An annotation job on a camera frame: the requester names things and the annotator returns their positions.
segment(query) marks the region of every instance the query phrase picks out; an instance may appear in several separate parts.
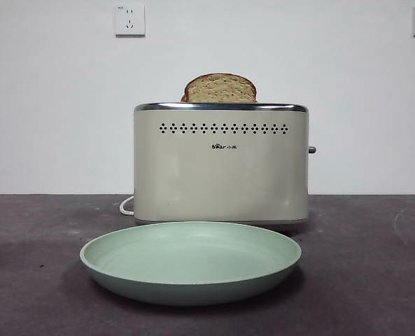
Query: dark gray table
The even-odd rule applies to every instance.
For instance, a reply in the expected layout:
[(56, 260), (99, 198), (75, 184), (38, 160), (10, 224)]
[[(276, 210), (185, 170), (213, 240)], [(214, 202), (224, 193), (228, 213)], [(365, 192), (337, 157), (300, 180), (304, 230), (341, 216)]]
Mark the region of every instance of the dark gray table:
[(134, 225), (124, 197), (0, 195), (0, 335), (415, 335), (415, 196), (311, 196), (291, 276), (191, 308), (124, 299), (85, 273), (85, 242)]

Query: plate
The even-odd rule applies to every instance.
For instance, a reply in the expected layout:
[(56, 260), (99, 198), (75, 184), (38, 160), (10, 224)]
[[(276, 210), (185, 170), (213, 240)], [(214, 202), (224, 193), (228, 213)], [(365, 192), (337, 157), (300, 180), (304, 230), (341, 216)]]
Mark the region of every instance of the plate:
[(263, 293), (301, 256), (283, 234), (234, 223), (130, 227), (88, 242), (80, 259), (104, 288), (159, 305), (216, 305)]

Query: cream toaster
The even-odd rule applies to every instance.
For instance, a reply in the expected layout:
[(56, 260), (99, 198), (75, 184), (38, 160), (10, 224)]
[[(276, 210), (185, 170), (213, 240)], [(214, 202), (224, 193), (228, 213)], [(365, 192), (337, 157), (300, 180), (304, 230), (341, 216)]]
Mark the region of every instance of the cream toaster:
[(304, 222), (308, 154), (316, 151), (308, 136), (308, 109), (300, 105), (138, 105), (134, 196), (120, 211), (138, 223)]

